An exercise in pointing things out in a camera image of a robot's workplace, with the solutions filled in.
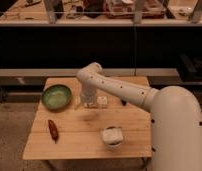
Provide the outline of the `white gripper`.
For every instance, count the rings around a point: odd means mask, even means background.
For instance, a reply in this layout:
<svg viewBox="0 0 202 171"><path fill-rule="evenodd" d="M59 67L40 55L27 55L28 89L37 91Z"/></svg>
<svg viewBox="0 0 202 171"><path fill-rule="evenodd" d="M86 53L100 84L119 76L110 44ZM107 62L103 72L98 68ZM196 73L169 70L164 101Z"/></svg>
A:
<svg viewBox="0 0 202 171"><path fill-rule="evenodd" d="M80 98L86 108L94 107L97 103L97 89L94 86L82 84Z"/></svg>

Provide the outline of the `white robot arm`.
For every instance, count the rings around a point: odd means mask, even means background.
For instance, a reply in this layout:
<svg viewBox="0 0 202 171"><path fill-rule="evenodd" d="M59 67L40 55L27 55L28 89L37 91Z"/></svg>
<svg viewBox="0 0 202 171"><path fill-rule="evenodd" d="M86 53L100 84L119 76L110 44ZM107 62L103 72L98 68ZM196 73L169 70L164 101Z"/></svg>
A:
<svg viewBox="0 0 202 171"><path fill-rule="evenodd" d="M180 86L158 90L106 77L96 62L76 77L86 103L93 102L100 89L150 113L152 171L202 171L202 112L190 91Z"/></svg>

